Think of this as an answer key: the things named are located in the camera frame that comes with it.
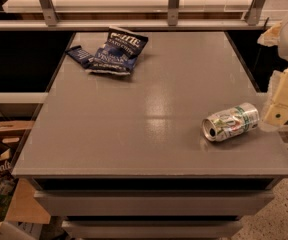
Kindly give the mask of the crushed 7up can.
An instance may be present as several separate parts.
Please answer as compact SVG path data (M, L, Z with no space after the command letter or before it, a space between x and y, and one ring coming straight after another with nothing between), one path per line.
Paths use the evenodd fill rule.
M257 128L259 112L250 103L216 112L202 121L202 132L211 142L222 142Z

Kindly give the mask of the blue chip bag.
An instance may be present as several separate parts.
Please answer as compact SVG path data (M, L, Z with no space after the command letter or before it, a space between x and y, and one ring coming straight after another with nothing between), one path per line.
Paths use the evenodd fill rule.
M69 48L66 54L91 73L128 76L134 70L138 56L148 41L149 38L144 35L110 27L106 42L94 55L81 45Z

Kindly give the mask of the grey drawer cabinet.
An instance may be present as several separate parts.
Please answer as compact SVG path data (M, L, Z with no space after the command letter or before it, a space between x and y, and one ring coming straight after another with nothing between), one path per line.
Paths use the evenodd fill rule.
M152 32L126 78L63 61L13 173L36 192L272 191L288 178L277 133L253 130L215 143L201 130L215 112L262 101L225 34ZM243 216L60 217L240 222Z

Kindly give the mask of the lower grey drawer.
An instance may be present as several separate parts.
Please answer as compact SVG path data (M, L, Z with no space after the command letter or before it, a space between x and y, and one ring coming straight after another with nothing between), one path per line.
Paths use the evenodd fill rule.
M232 237L238 221L64 221L73 238L92 240L196 240Z

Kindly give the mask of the grey drawer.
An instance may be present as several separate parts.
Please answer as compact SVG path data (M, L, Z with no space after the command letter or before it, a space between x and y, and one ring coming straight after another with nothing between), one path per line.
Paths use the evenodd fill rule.
M274 199L265 191L37 191L53 216L243 216Z
M196 240L232 237L238 221L64 221L73 238L92 240Z

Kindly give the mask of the upper grey drawer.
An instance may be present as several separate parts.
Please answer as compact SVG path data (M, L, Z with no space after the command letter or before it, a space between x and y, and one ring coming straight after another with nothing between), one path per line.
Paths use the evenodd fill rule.
M274 199L265 191L37 191L53 216L243 216Z

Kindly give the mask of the cardboard box with snacks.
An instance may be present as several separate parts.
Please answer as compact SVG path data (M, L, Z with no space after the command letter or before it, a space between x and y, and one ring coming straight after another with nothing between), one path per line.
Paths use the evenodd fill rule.
M39 240L50 215L34 199L35 188L12 175L16 151L33 121L0 121L0 240Z

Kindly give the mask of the metal frame rail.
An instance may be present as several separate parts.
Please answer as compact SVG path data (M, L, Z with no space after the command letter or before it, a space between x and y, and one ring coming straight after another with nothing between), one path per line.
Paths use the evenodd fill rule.
M0 30L266 29L266 0L0 0Z

